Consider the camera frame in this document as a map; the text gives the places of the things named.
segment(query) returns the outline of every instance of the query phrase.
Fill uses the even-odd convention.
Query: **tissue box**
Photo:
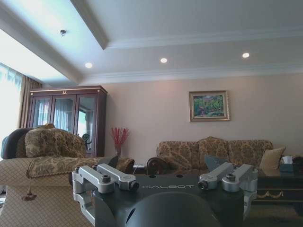
[[[288,173],[298,173],[299,166],[296,163],[292,164],[281,164],[280,172],[288,172]]]

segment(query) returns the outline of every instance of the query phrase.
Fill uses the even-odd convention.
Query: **painting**
[[[190,121],[230,121],[227,91],[190,91]]]

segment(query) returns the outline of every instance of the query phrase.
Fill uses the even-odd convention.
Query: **vase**
[[[121,147],[115,148],[116,149],[116,155],[120,156],[121,155]]]

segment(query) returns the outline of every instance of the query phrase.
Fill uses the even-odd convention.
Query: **glass cabinet door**
[[[66,130],[70,133],[74,131],[76,96],[54,96],[53,97],[53,117],[52,122],[55,128]]]
[[[33,110],[33,120],[30,127],[36,127],[38,125],[45,125],[50,122],[51,108],[52,108],[52,97],[35,97],[33,100],[35,105]]]
[[[76,134],[85,141],[87,153],[94,153],[95,127],[96,127],[96,97],[91,95],[78,95]]]

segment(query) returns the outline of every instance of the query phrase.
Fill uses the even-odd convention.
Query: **red decorative branches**
[[[129,129],[128,128],[112,128],[110,135],[114,140],[115,148],[120,149],[121,146],[126,141],[127,137],[129,136]]]

